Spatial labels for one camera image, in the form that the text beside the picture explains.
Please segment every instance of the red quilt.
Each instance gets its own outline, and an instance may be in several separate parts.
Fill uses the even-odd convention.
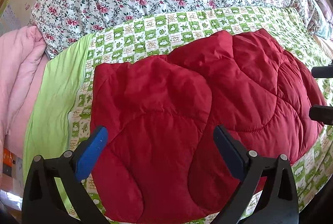
[[[93,170],[106,216],[184,223],[218,212],[237,187],[213,142],[223,124],[248,150],[296,162],[325,105],[308,69],[264,29],[226,31],[94,73],[91,130],[109,131]]]

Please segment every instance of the orange object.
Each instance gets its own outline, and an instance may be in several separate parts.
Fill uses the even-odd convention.
[[[3,162],[10,167],[13,165],[13,154],[6,148],[3,149]]]

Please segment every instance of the lime green fabric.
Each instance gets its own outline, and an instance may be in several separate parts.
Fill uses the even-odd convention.
[[[23,176],[27,178],[35,155],[44,159],[59,157],[68,149],[67,115],[82,86],[84,66],[92,34],[86,35],[46,65],[42,85],[26,130],[23,152]],[[71,204],[57,180],[66,208]]]

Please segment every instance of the green and white checkered fabric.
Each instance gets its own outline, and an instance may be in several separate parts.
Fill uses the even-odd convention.
[[[71,134],[69,149],[75,150],[80,142],[89,137],[94,68],[97,65],[134,63],[149,55],[168,54],[179,46],[208,37],[220,30],[227,30],[234,35],[261,28],[266,29],[283,48],[293,53],[309,69],[330,63],[330,59],[307,33],[300,16],[293,8],[246,6],[151,15],[95,33],[88,51],[83,84],[68,116]],[[320,79],[318,85],[327,104],[332,105],[331,81]],[[332,140],[333,128],[326,126],[310,151],[292,167],[300,210],[310,202],[333,173]],[[97,207],[105,213],[91,175],[83,181],[83,185]],[[253,212],[259,197],[260,193],[253,196],[244,216]],[[70,214],[77,216],[73,208]],[[191,223],[208,224],[215,215]]]

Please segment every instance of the metal bolt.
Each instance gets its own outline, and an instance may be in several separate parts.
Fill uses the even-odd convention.
[[[257,157],[258,153],[256,151],[249,151],[249,155],[252,157]]]
[[[34,157],[34,161],[35,162],[38,162],[39,160],[41,160],[41,156],[40,155],[36,155],[35,157]]]
[[[280,157],[284,161],[288,160],[288,157],[285,154],[281,154]]]
[[[72,151],[66,151],[66,152],[64,152],[64,157],[66,157],[66,158],[71,157],[72,154],[73,154]]]

